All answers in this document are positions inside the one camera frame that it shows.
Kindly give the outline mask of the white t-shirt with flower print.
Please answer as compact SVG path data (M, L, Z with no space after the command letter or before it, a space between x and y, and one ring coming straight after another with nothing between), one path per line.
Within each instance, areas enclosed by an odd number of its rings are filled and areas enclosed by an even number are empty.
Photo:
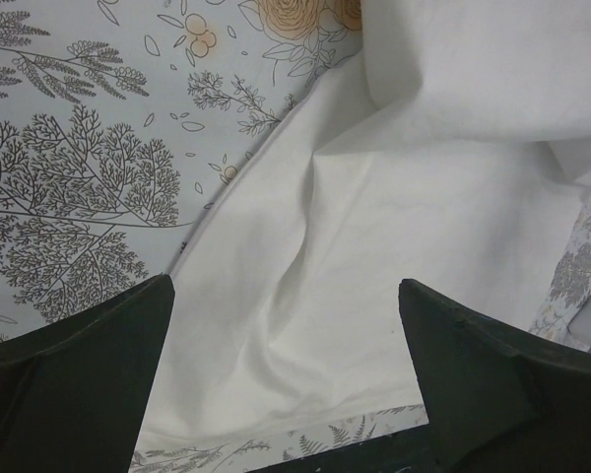
M137 446L422 400L398 286L526 328L591 186L591 1L365 1L187 244Z

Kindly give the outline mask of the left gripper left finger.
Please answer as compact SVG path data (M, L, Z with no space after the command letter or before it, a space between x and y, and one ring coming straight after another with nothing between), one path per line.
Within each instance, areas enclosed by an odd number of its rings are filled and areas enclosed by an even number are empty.
M126 472L169 327L153 277L0 344L0 472Z

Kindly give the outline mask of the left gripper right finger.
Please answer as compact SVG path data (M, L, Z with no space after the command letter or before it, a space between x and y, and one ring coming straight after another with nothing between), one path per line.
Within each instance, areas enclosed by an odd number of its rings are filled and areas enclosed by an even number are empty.
M445 472L591 472L591 354L416 280L399 311Z

